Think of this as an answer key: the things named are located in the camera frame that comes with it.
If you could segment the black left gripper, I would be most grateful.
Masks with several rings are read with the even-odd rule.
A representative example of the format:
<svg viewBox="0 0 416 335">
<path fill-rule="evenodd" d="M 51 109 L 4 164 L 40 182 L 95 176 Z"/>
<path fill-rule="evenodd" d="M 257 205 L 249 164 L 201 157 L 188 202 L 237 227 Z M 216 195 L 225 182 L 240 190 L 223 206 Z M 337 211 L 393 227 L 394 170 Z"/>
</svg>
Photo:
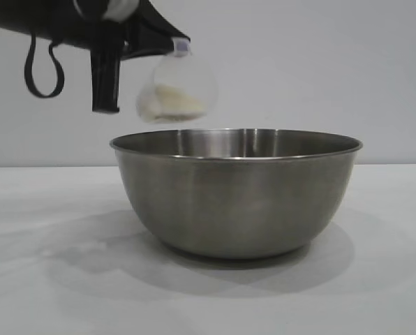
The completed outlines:
<svg viewBox="0 0 416 335">
<path fill-rule="evenodd" d="M 190 40 L 165 19 L 150 0 L 140 0 L 135 11 L 137 19 L 126 20 L 124 24 L 107 16 L 109 1 L 73 1 L 72 4 L 75 11 L 73 41 L 76 47 L 90 52 L 94 112 L 119 112 L 123 49 L 124 60 L 163 56 L 172 51 L 172 38 Z"/>
</svg>

